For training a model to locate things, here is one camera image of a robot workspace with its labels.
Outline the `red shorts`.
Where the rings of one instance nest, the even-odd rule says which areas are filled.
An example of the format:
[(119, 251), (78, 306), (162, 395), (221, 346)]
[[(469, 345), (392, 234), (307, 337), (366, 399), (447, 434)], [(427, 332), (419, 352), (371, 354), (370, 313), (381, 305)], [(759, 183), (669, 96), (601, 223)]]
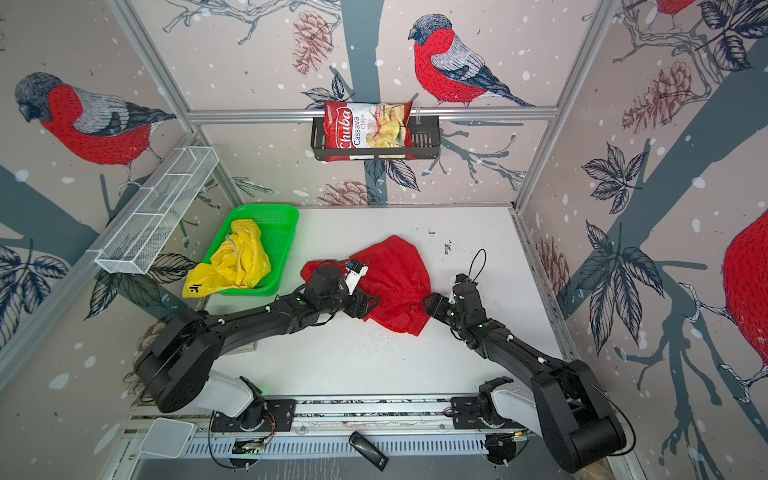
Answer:
[(432, 293), (429, 273), (417, 248), (392, 235), (350, 256), (368, 266), (358, 287), (379, 300), (364, 319), (400, 334), (418, 336), (429, 321), (423, 299)]

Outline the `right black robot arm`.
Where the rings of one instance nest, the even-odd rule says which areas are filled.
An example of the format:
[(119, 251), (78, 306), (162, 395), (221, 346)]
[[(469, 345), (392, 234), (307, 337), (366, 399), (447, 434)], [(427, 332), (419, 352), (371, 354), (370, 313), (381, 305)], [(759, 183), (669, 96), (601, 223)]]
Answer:
[(628, 450), (612, 404), (589, 366), (549, 356), (520, 340), (503, 323), (487, 316), (477, 283), (459, 274), (448, 298), (423, 299), (427, 316), (447, 325), (480, 357), (508, 371), (532, 394), (535, 431), (558, 465), (574, 473), (598, 460)]

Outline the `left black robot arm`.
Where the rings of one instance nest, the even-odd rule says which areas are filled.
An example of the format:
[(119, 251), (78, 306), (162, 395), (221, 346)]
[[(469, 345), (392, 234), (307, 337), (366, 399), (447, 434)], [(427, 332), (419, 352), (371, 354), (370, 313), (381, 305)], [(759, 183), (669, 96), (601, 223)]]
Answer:
[(136, 360), (134, 372), (160, 412), (178, 411), (203, 391), (214, 362), (226, 353), (320, 325), (323, 315), (366, 318), (379, 304), (358, 286), (367, 272), (357, 260), (322, 263), (307, 282), (267, 305), (227, 315), (185, 314), (166, 325)]

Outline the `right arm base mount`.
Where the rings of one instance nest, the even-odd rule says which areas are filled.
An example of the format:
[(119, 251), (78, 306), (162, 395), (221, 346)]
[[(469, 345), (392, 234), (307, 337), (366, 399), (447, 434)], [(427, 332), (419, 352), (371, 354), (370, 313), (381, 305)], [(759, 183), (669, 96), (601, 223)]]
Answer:
[(456, 396), (444, 414), (456, 430), (504, 430), (541, 434), (533, 393), (511, 377), (483, 383), (474, 396)]

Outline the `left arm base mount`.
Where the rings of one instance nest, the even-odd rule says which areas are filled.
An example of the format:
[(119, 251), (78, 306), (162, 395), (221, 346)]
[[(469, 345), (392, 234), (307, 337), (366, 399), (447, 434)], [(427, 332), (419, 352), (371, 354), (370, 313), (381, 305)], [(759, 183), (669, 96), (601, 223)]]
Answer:
[(251, 395), (251, 401), (237, 416), (215, 411), (210, 430), (214, 433), (289, 432), (294, 421), (296, 399), (270, 399), (249, 379), (240, 376), (240, 385)]

